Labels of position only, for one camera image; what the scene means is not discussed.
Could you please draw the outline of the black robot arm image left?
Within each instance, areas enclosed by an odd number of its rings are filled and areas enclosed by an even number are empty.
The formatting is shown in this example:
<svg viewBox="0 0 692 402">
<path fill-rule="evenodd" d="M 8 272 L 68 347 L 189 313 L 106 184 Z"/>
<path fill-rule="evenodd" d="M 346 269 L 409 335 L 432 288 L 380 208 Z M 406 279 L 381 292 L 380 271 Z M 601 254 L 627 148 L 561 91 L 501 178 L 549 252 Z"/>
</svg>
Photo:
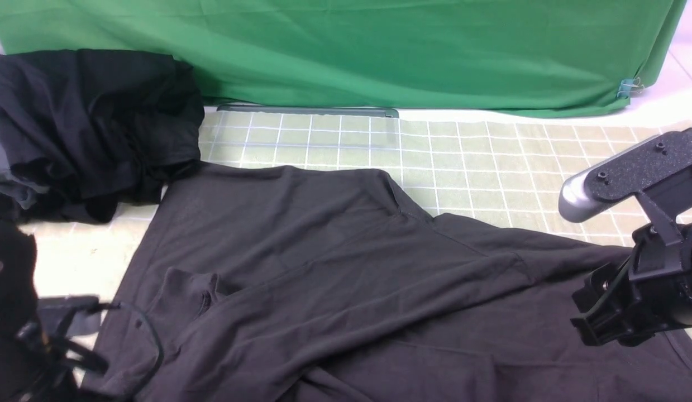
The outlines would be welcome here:
<svg viewBox="0 0 692 402">
<path fill-rule="evenodd" d="M 71 341 L 99 329 L 94 295 L 37 297 L 34 236 L 0 221 L 0 401 L 114 401 L 79 387 L 75 368 L 103 374 L 105 359 Z"/>
</svg>

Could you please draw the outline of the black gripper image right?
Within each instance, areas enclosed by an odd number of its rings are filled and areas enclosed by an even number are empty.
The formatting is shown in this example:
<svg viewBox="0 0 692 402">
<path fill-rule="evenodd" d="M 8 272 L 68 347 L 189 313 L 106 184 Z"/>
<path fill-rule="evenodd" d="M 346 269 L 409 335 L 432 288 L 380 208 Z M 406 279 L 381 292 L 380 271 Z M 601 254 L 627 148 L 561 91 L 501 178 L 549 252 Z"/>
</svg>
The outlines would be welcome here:
<svg viewBox="0 0 692 402">
<path fill-rule="evenodd" d="M 623 262 L 599 267 L 571 295 L 580 312 L 571 318 L 571 325 L 586 346 L 617 342 L 633 348 L 667 330 L 667 321 L 630 282 L 631 266 Z"/>
</svg>

